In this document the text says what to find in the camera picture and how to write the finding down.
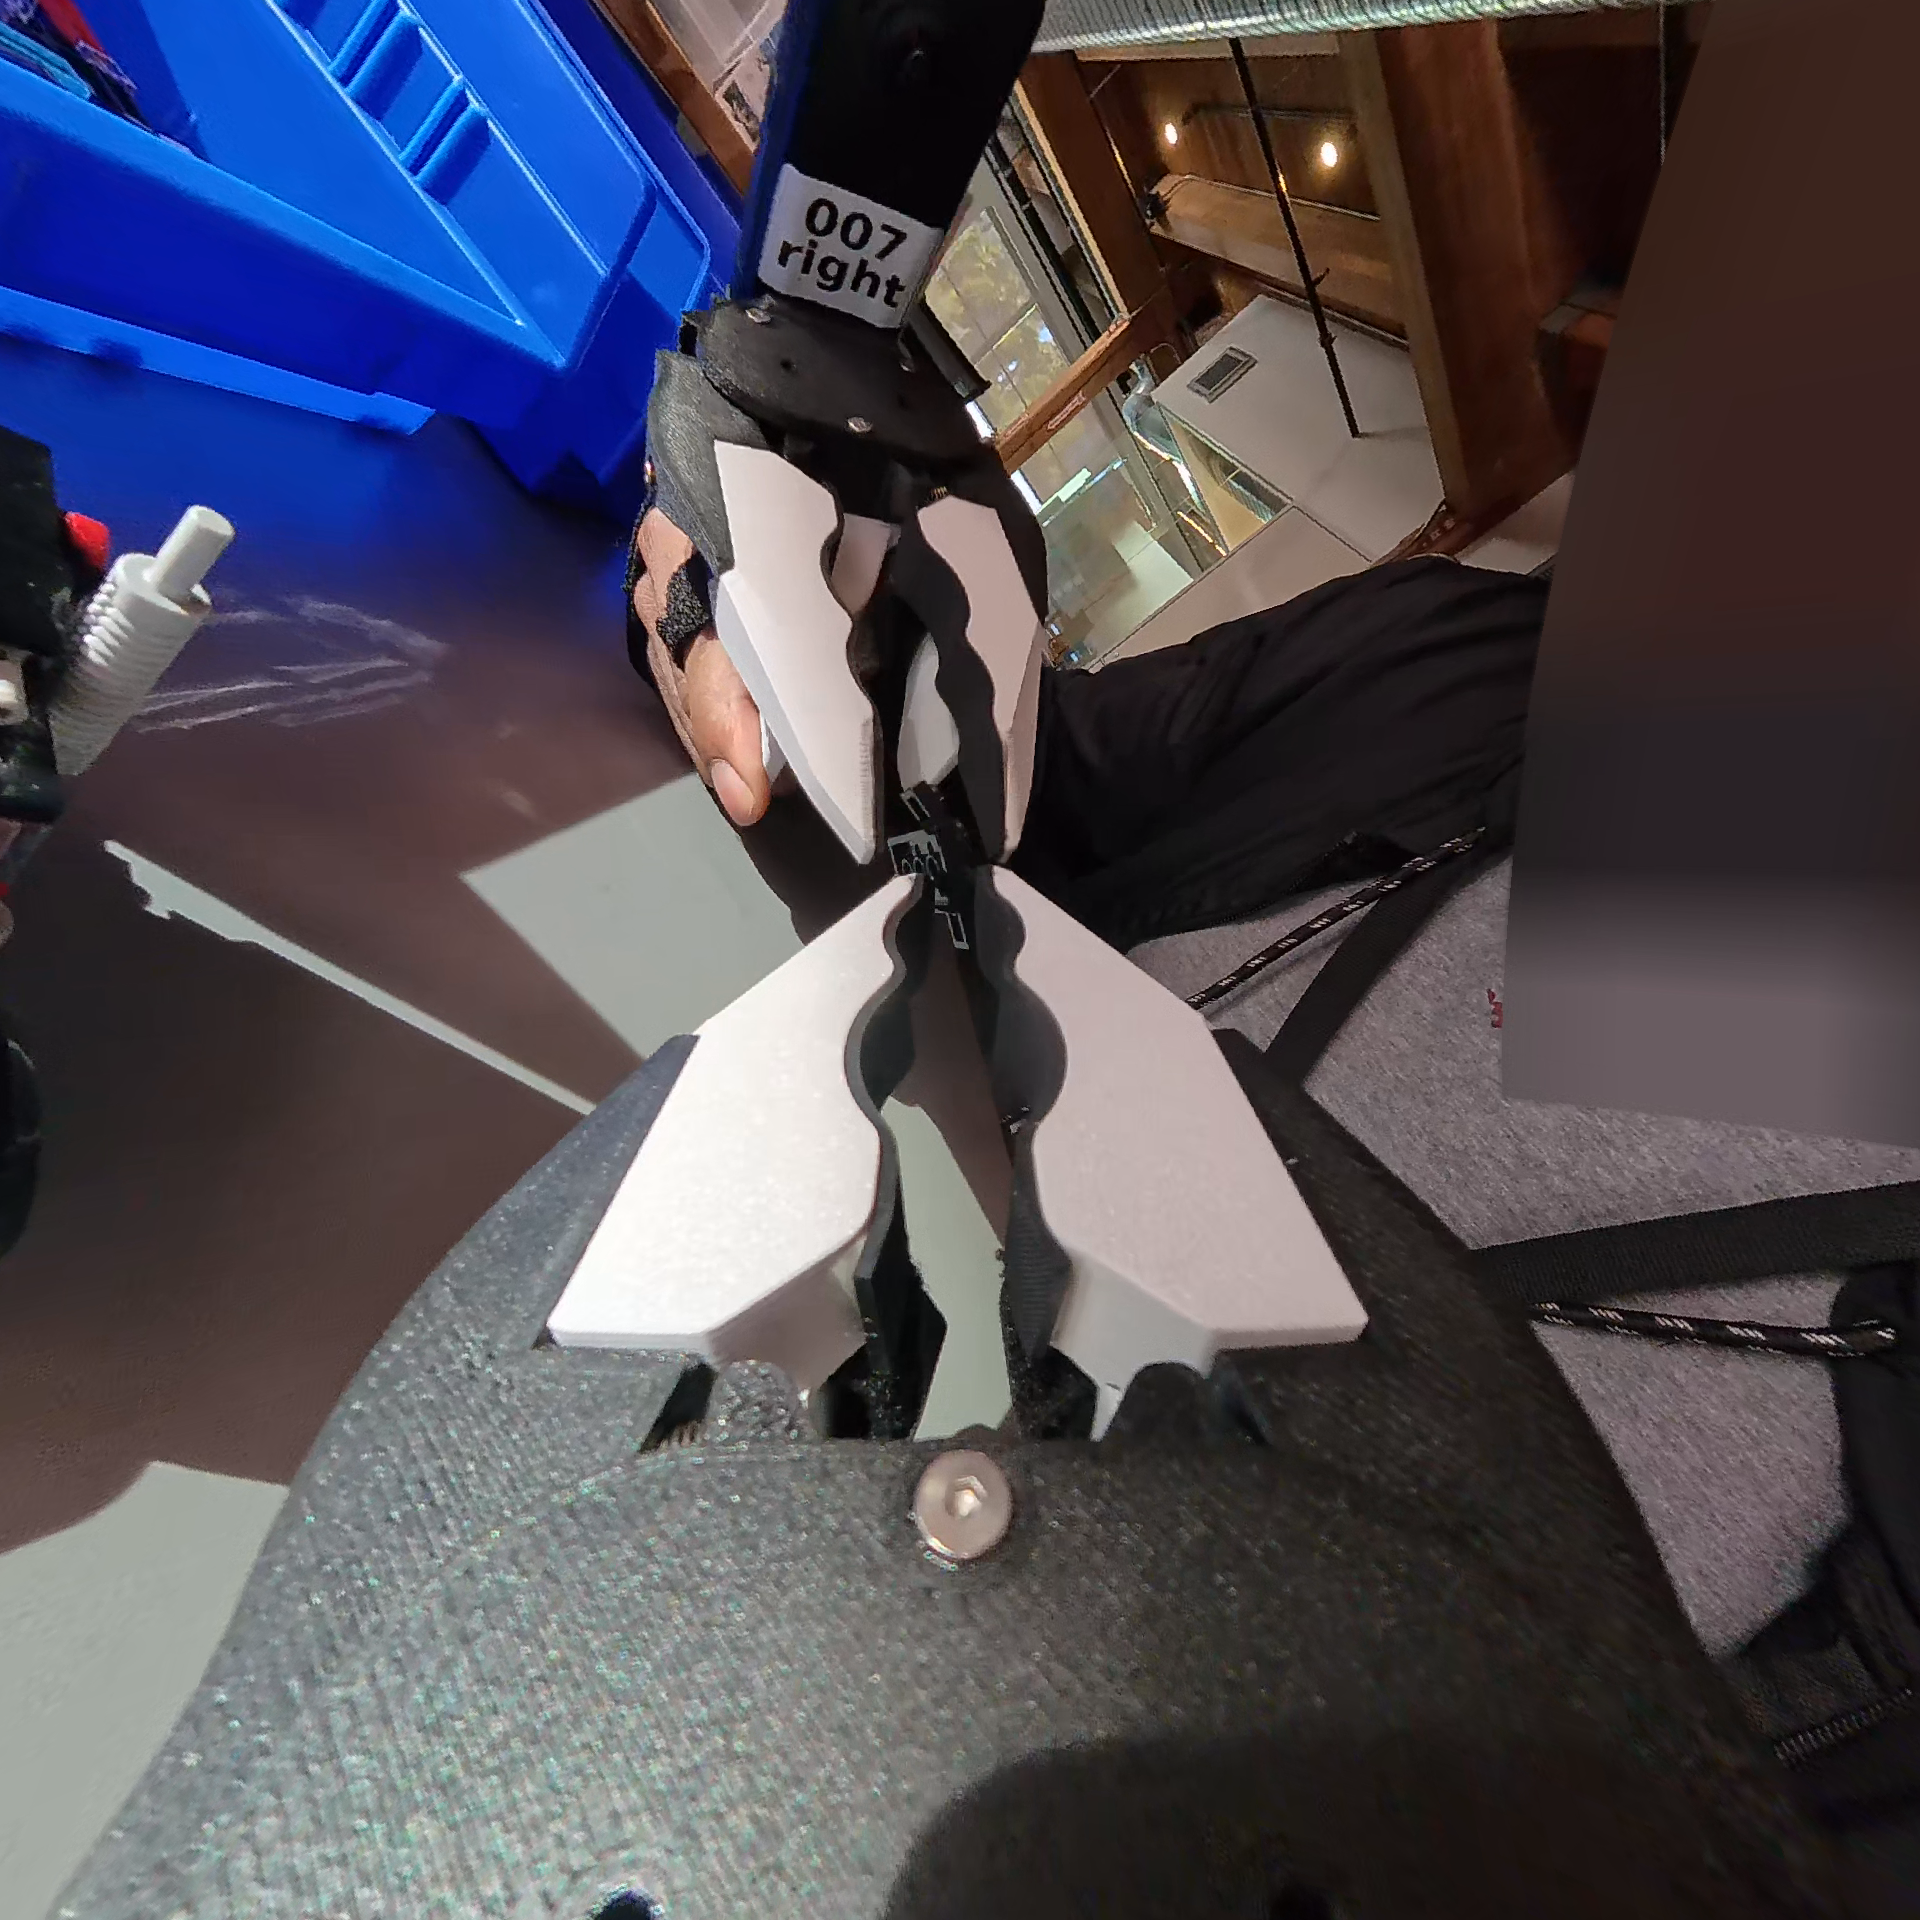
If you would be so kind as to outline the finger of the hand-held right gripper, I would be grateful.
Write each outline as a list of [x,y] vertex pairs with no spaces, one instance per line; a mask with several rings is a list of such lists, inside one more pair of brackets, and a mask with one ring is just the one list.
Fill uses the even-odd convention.
[[1031,802],[1044,614],[998,510],[928,503],[897,532],[897,599],[934,651],[929,685],[951,735],[951,755],[937,755],[934,722],[903,722],[897,764],[955,771],[984,860],[1005,868]]
[[877,709],[848,662],[852,614],[827,583],[837,494],[773,451],[714,451],[734,564],[714,591],[716,635],[769,741],[845,854],[877,860]]

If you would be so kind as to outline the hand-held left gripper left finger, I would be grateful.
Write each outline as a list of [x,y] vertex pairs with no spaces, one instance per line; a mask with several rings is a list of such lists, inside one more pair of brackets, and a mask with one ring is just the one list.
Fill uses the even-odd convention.
[[819,1391],[868,1340],[852,1275],[890,1212],[897,1156],[859,1043],[909,979],[890,878],[694,1027],[548,1336],[565,1353],[777,1364]]

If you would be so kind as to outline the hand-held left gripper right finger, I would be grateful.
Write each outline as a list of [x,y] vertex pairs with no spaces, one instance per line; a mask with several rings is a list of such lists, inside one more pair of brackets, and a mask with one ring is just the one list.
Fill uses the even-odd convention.
[[980,874],[980,1045],[1014,1168],[1000,1323],[1026,1430],[1101,1440],[1148,1370],[1362,1336],[1206,1022],[1005,868]]

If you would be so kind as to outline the black studded brick plate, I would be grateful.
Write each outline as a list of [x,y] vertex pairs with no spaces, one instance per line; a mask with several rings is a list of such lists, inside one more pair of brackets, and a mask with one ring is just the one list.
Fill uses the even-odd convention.
[[948,841],[928,824],[890,834],[887,860],[896,874],[923,881],[948,943],[957,956],[973,956],[973,864],[961,854],[951,854]]

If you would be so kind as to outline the toy brick truck model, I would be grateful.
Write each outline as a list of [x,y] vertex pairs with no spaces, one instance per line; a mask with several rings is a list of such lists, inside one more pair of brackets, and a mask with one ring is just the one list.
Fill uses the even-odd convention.
[[206,624],[232,536],[192,506],[153,556],[111,557],[109,531],[64,510],[50,451],[3,431],[3,894]]

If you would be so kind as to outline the grey hoodie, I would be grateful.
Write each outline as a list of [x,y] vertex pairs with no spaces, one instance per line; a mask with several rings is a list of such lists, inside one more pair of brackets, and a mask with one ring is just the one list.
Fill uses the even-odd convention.
[[[1832,1377],[1897,1330],[1832,1330],[1832,1306],[1858,1272],[1916,1265],[1916,1153],[1505,1096],[1505,872],[1461,850],[1129,956],[1485,1258],[1729,1677],[1851,1520]],[[1860,1918],[1916,1918],[1916,1855],[1826,1832]]]

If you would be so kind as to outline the black jacket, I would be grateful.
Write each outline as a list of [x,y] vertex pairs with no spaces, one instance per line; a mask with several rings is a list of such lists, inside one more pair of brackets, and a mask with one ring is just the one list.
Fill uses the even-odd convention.
[[1810,1591],[1734,1662],[1760,1734],[1826,1826],[1916,1851],[1916,1265],[1858,1272],[1832,1330],[1897,1344],[1837,1364],[1851,1520]]

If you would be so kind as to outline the silver ventilation duct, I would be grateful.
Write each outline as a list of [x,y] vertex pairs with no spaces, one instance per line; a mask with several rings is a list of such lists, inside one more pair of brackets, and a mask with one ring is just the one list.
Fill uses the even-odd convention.
[[1037,54],[1148,49],[1186,40],[1273,40],[1461,22],[1637,9],[1639,5],[1046,5]]

